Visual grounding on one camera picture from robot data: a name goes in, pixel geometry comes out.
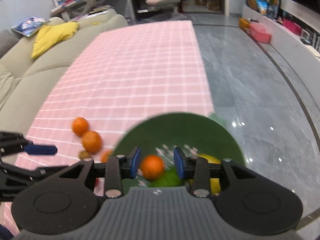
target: chair seat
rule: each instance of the chair seat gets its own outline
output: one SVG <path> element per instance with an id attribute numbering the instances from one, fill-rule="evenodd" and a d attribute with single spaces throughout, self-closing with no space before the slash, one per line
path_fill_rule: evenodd
<path id="1" fill-rule="evenodd" d="M 175 5 L 180 3 L 180 0 L 146 0 L 147 5 L 151 6 L 167 6 L 167 5 Z"/>

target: silver bolt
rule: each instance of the silver bolt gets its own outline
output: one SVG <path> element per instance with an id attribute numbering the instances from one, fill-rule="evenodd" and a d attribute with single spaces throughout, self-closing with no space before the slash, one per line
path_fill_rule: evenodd
<path id="1" fill-rule="evenodd" d="M 195 195 L 196 197 L 207 197 L 209 196 L 209 191 L 207 191 L 206 189 L 200 188 L 200 189 L 196 189 L 193 192 L 193 195 Z"/>
<path id="2" fill-rule="evenodd" d="M 121 196 L 121 191 L 118 189 L 109 189 L 106 191 L 106 196 L 108 198 L 117 198 Z"/>

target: gray pillow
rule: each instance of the gray pillow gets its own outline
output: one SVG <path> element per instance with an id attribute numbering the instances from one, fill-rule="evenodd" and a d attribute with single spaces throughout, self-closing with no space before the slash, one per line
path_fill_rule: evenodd
<path id="1" fill-rule="evenodd" d="M 0 32 L 0 58 L 6 54 L 19 39 L 13 36 L 9 31 L 4 30 Z"/>

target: plaid tablecloth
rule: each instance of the plaid tablecloth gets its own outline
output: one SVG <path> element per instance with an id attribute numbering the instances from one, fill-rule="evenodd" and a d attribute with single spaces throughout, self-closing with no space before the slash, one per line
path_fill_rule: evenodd
<path id="1" fill-rule="evenodd" d="M 113 148 L 141 120 L 174 111 L 203 115 L 213 111 L 191 21 L 102 33 L 57 83 L 28 132 L 27 138 L 34 143 L 55 144 L 57 155 L 19 154 L 16 165 L 34 169 L 77 162 L 82 146 L 70 129 L 77 116 L 86 118 L 91 129 L 100 133 L 104 148 Z M 5 205 L 4 225 L 18 234 L 11 205 Z"/>

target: lemon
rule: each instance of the lemon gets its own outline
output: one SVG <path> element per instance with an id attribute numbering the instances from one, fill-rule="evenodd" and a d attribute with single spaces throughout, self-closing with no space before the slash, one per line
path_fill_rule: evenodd
<path id="1" fill-rule="evenodd" d="M 217 158 L 211 155 L 199 154 L 198 156 L 207 159 L 209 163 L 215 163 L 215 164 L 221 163 Z M 221 191 L 219 179 L 210 179 L 210 185 L 211 185 L 212 195 L 214 195 L 215 193 L 219 193 Z"/>

